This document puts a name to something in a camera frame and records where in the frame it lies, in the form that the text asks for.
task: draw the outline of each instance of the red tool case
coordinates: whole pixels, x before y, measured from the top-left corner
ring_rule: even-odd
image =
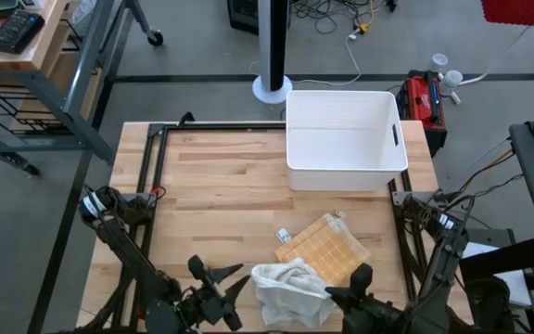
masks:
[[[438,74],[433,71],[410,71],[397,94],[397,107],[402,120],[419,120],[424,125],[432,157],[444,147],[446,125],[442,111]]]

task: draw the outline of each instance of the tan dish cloth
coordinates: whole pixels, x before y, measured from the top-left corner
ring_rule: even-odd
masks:
[[[370,251],[350,233],[341,216],[327,213],[275,255],[282,263],[302,258],[321,279],[338,285],[370,257]]]

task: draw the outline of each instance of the red panel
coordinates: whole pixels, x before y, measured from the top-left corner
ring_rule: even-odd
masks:
[[[481,0],[488,22],[534,26],[533,0]]]

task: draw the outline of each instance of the white plastic bin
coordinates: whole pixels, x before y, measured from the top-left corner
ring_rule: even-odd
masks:
[[[389,92],[292,91],[286,134],[293,190],[374,191],[407,169]]]

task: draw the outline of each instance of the plastic bottle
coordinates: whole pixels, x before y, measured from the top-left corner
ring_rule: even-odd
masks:
[[[442,69],[449,63],[449,59],[442,54],[436,54],[432,56],[432,62],[430,64],[430,69],[432,71],[442,72]]]
[[[461,84],[463,75],[459,71],[450,70],[444,74],[444,80],[440,84],[440,96],[450,96],[454,89]]]

